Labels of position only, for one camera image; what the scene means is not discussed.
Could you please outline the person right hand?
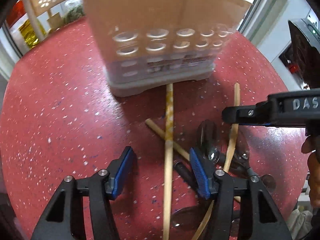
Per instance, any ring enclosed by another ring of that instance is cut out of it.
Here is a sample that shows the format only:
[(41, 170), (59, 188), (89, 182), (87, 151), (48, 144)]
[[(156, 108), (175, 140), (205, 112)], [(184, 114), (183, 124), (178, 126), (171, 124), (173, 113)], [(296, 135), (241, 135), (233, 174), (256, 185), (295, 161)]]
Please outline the person right hand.
[(308, 157), (308, 168), (310, 177), (308, 185), (310, 187), (309, 197), (310, 203), (313, 207), (319, 208), (320, 206), (320, 189), (319, 189), (319, 162), (316, 157), (315, 147), (313, 145), (313, 138), (307, 137), (302, 144), (301, 152), (304, 154), (309, 153)]

